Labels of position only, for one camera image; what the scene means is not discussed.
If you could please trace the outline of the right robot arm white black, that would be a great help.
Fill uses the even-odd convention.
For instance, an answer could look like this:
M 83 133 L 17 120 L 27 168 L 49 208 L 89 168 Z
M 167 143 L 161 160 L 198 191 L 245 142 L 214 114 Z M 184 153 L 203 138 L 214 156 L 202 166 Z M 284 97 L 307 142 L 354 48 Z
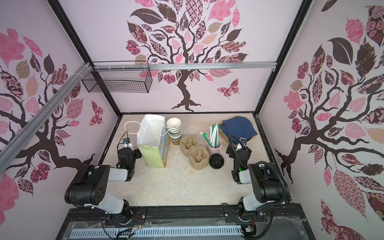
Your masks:
M 226 153 L 233 159 L 231 174 L 234 182 L 252 186 L 252 192 L 237 203 L 235 212 L 240 221 L 249 221 L 244 214 L 264 212 L 289 200 L 288 184 L 274 163 L 249 163 L 252 150 L 247 146 L 246 139 L 230 135 Z

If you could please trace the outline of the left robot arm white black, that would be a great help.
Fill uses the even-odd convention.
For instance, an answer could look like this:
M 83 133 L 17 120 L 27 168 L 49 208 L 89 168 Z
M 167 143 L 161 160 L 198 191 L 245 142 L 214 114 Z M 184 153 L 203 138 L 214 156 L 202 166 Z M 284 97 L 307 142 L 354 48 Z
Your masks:
M 126 225 L 133 219 L 128 201 L 107 192 L 109 182 L 129 182 L 135 173 L 136 159 L 142 157 L 138 149 L 129 147 L 117 151 L 118 164 L 85 165 L 80 168 L 65 192 L 65 201 L 77 208 L 92 207 L 111 216 L 111 221 Z

